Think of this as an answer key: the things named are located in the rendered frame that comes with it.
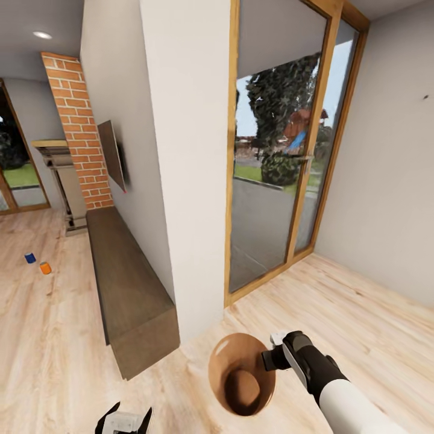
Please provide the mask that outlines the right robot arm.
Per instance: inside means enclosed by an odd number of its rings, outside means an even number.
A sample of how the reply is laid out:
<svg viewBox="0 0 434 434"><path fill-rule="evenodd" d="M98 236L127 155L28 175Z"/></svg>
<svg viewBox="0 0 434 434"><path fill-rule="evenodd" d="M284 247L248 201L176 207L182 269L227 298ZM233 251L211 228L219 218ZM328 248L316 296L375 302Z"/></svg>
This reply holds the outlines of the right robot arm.
<svg viewBox="0 0 434 434"><path fill-rule="evenodd" d="M272 350L262 352L266 371L293 368L325 416L333 434L408 434L343 375L301 330L270 333Z"/></svg>

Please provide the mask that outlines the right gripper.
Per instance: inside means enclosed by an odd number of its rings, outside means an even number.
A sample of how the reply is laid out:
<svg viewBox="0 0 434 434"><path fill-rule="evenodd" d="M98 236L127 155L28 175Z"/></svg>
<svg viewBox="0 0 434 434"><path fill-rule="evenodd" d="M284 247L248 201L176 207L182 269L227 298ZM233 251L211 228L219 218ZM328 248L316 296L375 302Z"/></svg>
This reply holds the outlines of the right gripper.
<svg viewBox="0 0 434 434"><path fill-rule="evenodd" d="M279 345L272 350L266 350L262 352L263 362L265 364L266 371L286 370L290 368L286 364L282 363L278 355L278 349Z"/></svg>

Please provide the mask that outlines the trash can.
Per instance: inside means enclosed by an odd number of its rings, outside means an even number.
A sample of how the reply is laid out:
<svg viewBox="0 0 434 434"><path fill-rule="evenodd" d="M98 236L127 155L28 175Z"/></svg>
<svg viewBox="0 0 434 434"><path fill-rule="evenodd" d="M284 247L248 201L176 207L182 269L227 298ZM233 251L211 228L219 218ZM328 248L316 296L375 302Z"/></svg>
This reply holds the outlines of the trash can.
<svg viewBox="0 0 434 434"><path fill-rule="evenodd" d="M228 344L216 356L219 346ZM227 412L242 418L262 413L273 399L277 374L266 371L262 352L268 348L247 333L222 338L209 359L210 389Z"/></svg>

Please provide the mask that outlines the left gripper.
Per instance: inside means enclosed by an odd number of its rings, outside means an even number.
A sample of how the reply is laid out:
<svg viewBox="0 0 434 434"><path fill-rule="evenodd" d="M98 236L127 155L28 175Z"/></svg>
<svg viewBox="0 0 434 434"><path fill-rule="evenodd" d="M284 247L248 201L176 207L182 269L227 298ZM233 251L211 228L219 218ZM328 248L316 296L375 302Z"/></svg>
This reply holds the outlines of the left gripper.
<svg viewBox="0 0 434 434"><path fill-rule="evenodd" d="M98 421L98 425L95 428L95 434L102 434L102 430L105 424L105 418L107 415L112 414L112 412L115 412L116 410L118 410L119 406L121 402L118 402L117 405L114 405L99 421ZM152 414L152 407L149 409L149 411L147 412L147 414L145 415L145 418L143 418L143 422L140 426L140 428L137 431L131 431L131 433L129 432L119 432L118 434L146 434L147 428L148 428L148 424L151 418L151 414Z"/></svg>

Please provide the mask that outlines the can of soda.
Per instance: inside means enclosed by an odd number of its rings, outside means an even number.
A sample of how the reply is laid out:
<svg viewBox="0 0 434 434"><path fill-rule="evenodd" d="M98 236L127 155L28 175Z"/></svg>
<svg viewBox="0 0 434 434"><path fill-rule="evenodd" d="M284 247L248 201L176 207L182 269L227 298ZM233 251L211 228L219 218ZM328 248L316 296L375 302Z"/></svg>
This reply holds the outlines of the can of soda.
<svg viewBox="0 0 434 434"><path fill-rule="evenodd" d="M49 274L52 272L52 269L50 268L50 265L47 262L40 263L40 269L43 272L43 274Z"/></svg>
<svg viewBox="0 0 434 434"><path fill-rule="evenodd" d="M36 261L36 258L34 257L33 253L26 253L25 258L28 263L34 263Z"/></svg>

